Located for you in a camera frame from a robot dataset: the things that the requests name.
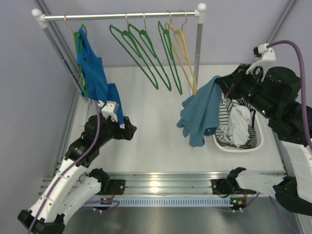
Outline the teal blue tank top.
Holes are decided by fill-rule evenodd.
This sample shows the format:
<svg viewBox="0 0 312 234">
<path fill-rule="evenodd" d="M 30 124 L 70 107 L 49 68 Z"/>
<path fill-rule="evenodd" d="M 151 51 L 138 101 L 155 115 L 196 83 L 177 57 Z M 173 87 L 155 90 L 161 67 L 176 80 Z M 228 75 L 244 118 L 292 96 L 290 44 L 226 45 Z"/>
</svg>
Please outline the teal blue tank top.
<svg viewBox="0 0 312 234">
<path fill-rule="evenodd" d="M 182 129 L 184 137 L 189 137 L 191 147 L 204 146 L 205 137 L 214 135 L 220 125 L 222 91 L 215 82 L 218 78 L 218 75 L 212 77 L 200 87 L 196 95 L 182 102 L 183 109 L 176 126 Z"/>
</svg>

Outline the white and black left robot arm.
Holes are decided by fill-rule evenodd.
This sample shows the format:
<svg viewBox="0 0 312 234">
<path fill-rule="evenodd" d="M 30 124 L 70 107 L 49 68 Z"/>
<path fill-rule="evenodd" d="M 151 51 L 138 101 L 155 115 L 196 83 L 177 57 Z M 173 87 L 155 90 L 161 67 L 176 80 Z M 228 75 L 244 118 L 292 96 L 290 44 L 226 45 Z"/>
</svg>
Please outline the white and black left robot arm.
<svg viewBox="0 0 312 234">
<path fill-rule="evenodd" d="M 124 127 L 101 114 L 89 117 L 80 137 L 70 144 L 58 172 L 27 210 L 21 210 L 18 220 L 33 234 L 60 234 L 73 214 L 92 196 L 111 188 L 110 175 L 95 168 L 85 181 L 71 191 L 79 177 L 86 173 L 99 156 L 100 148 L 112 139 L 132 140 L 137 127 L 124 117 Z"/>
</svg>

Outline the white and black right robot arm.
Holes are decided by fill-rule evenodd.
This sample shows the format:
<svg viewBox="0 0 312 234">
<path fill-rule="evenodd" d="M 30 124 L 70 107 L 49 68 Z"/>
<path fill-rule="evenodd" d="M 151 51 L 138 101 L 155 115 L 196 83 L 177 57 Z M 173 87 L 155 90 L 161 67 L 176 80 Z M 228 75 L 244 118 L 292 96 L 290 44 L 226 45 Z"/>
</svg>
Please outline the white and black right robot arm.
<svg viewBox="0 0 312 234">
<path fill-rule="evenodd" d="M 275 66 L 255 74 L 241 64 L 215 83 L 223 94 L 243 99 L 263 117 L 286 149 L 293 175 L 269 176 L 237 167 L 227 175 L 232 193 L 251 190 L 275 198 L 289 212 L 312 215 L 312 109 L 296 101 L 301 79 L 287 67 Z"/>
</svg>

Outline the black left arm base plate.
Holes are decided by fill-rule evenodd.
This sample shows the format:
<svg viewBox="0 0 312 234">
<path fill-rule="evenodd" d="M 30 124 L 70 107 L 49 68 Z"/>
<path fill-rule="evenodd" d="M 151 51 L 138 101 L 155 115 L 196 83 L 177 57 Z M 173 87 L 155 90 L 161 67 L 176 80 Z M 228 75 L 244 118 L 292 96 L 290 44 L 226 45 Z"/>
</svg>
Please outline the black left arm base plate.
<svg viewBox="0 0 312 234">
<path fill-rule="evenodd" d="M 124 179 L 111 179 L 107 189 L 108 195 L 123 195 L 125 191 Z"/>
</svg>

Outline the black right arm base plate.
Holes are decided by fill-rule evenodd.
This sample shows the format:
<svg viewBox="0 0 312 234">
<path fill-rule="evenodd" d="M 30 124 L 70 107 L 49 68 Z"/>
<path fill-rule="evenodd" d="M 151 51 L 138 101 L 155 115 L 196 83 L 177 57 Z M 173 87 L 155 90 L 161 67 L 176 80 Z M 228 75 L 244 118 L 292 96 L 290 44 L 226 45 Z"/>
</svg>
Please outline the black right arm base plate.
<svg viewBox="0 0 312 234">
<path fill-rule="evenodd" d="M 228 179 L 212 179 L 211 184 L 214 195 L 226 198 L 234 194 L 233 184 Z"/>
</svg>

